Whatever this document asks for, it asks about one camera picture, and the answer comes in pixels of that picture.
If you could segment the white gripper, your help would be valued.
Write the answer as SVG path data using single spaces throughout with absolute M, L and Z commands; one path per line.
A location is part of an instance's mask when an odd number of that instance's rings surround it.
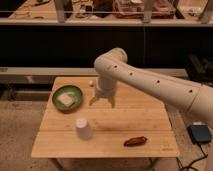
M 105 77 L 98 77 L 95 85 L 95 96 L 89 101 L 89 106 L 92 106 L 99 98 L 110 98 L 111 107 L 115 107 L 115 99 L 112 98 L 115 94 L 116 82 Z

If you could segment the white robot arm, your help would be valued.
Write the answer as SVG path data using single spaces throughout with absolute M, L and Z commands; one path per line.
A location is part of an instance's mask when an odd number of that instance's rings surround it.
M 188 114 L 193 114 L 213 129 L 213 88 L 207 85 L 138 69 L 127 64 L 122 48 L 113 48 L 94 61 L 98 73 L 92 105 L 107 98 L 112 105 L 116 83 L 121 81 Z

